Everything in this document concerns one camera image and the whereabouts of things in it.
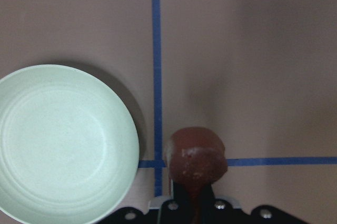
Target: metal bolt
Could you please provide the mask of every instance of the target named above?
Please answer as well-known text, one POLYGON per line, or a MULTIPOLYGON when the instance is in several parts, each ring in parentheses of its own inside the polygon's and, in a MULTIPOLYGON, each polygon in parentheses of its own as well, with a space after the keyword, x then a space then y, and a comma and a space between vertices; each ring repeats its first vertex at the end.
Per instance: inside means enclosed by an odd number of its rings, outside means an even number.
POLYGON ((172 201, 167 205, 167 207, 169 210, 174 211, 178 209, 179 205, 175 201, 172 201))
POLYGON ((260 215, 263 219, 270 219, 273 217, 272 213, 268 209, 261 209, 260 215))
POLYGON ((226 203, 223 202, 222 200, 217 200, 217 201, 214 203, 214 207, 215 207, 216 209, 222 210, 222 209, 225 209, 226 203))
POLYGON ((126 219, 126 220, 133 220, 133 219, 135 219, 137 217, 137 214, 135 213, 135 212, 128 212, 125 216, 124 216, 124 218, 126 219))

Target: table surface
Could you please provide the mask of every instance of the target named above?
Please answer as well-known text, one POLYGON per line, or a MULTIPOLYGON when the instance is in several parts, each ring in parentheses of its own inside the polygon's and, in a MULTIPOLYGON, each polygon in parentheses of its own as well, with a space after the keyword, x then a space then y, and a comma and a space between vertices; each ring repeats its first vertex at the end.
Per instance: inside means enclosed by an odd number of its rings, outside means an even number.
POLYGON ((64 64, 119 94, 142 167, 119 207, 167 195, 161 144, 204 126, 230 162, 216 194, 336 224, 336 27, 337 0, 0 0, 0 77, 64 64))

